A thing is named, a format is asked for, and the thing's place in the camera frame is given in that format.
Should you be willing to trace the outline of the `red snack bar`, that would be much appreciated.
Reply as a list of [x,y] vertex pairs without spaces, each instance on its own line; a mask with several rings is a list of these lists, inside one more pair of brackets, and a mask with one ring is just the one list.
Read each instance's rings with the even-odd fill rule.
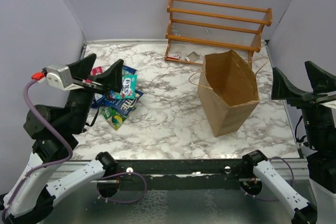
[[[89,77],[91,76],[97,76],[99,74],[102,74],[103,73],[103,69],[102,67],[96,67],[96,68],[92,68],[90,74],[89,74]],[[86,79],[86,83],[90,83],[91,82],[91,79],[87,78]]]

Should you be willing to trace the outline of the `teal white candy bag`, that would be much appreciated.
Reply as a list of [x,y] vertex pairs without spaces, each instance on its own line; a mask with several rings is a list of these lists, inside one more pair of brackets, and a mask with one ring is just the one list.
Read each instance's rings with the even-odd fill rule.
[[109,97],[112,99],[122,100],[122,99],[134,99],[135,97],[135,87],[137,82],[136,74],[129,74],[122,79],[122,88],[120,92],[111,91]]

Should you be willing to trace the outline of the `dark blue snack packet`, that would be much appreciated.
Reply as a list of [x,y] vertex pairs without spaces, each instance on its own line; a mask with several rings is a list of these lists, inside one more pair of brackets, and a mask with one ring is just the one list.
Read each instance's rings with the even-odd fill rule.
[[92,102],[92,108],[99,108],[102,106],[111,107],[124,116],[128,116],[129,113],[135,107],[137,101],[144,95],[143,92],[136,90],[134,99],[113,99],[109,100],[105,95],[95,94]]

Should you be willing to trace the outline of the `green snack packet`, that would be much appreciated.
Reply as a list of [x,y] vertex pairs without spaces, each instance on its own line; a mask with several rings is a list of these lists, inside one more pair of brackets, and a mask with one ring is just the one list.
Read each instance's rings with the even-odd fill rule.
[[103,117],[115,130],[118,130],[122,126],[124,121],[129,117],[129,114],[130,112],[122,114],[112,107],[104,107],[102,109]]

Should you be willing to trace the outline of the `brown paper bag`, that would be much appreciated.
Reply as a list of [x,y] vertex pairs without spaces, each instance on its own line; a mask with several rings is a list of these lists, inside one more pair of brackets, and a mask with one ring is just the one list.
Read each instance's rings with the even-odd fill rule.
[[257,71],[234,50],[204,57],[197,94],[215,137],[239,130],[259,104]]

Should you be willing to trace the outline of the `teal red snack packet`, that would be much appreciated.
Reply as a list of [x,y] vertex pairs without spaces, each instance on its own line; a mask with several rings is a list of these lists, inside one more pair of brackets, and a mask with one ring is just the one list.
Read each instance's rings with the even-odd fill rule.
[[134,75],[136,73],[136,69],[123,65],[122,74],[123,76]]

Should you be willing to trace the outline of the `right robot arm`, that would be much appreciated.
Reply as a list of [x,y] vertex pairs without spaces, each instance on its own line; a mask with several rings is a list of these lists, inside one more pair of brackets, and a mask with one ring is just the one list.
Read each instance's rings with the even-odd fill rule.
[[272,100],[301,110],[305,134],[296,143],[307,161],[315,198],[311,203],[289,185],[260,150],[242,157],[241,171],[257,177],[285,207],[292,223],[335,223],[335,75],[312,61],[304,63],[311,92],[295,87],[277,67],[272,69]]

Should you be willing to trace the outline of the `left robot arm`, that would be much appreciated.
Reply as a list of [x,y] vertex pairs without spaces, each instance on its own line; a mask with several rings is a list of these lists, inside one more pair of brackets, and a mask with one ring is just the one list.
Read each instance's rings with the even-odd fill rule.
[[[117,161],[108,152],[101,152],[84,168],[50,182],[53,173],[72,158],[78,145],[76,135],[88,126],[95,94],[121,91],[123,60],[93,76],[96,57],[90,54],[63,67],[48,66],[32,75],[24,87],[24,100],[29,107],[24,129],[35,142],[20,178],[11,191],[1,195],[3,223],[38,223],[75,189],[96,179],[110,179],[118,172]],[[32,104],[29,88],[43,81],[68,91],[62,108]]]

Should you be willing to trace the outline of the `red white small box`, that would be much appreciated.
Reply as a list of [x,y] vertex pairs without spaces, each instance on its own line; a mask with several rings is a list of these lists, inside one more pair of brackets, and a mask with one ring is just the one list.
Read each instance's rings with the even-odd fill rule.
[[169,52],[167,54],[167,57],[171,58],[171,59],[179,59],[180,58],[180,54],[179,53],[175,53],[175,52]]

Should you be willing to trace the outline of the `small open cardboard box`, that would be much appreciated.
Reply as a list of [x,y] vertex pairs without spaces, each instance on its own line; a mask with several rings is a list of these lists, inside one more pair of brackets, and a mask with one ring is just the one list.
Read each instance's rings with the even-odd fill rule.
[[185,57],[185,60],[188,62],[196,62],[199,60],[199,58],[200,58],[200,55],[196,53],[195,51],[193,51]]

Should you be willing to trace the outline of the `wooden shelf rack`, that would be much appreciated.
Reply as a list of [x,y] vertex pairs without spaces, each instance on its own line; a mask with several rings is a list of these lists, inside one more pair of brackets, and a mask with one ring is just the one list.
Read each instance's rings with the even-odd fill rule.
[[262,34],[273,21],[271,8],[257,8],[202,0],[169,0],[165,37],[166,61],[192,63],[170,56],[173,43],[188,43],[247,52],[251,62],[262,47]]

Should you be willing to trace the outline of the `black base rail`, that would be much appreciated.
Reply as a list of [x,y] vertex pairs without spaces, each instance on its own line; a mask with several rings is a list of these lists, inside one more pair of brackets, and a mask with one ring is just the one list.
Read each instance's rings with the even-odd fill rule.
[[240,179],[254,176],[253,169],[267,157],[259,150],[238,159],[154,159],[118,160],[108,152],[100,152],[105,176],[102,189],[125,191],[239,189]]

